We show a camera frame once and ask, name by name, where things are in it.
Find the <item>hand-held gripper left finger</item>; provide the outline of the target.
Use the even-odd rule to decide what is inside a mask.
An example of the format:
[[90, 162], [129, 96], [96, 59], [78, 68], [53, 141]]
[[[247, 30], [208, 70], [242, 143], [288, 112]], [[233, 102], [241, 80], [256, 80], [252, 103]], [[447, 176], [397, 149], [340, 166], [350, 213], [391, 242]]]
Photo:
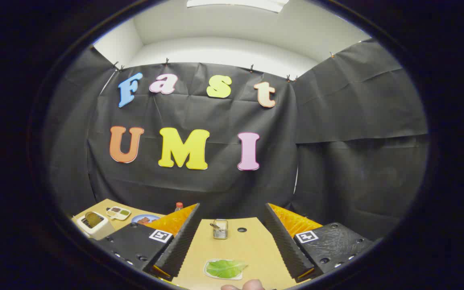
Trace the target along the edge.
[[172, 281], [199, 227], [199, 207], [193, 204], [146, 225], [131, 223], [94, 244], [129, 267]]

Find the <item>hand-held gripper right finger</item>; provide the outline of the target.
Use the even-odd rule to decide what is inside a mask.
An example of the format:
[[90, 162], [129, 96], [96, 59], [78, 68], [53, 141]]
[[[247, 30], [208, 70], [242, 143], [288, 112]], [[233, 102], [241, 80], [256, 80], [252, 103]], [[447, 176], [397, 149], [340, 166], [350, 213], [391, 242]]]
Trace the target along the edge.
[[296, 282], [343, 267], [374, 245], [340, 223], [322, 225], [271, 203], [265, 204], [264, 221]]

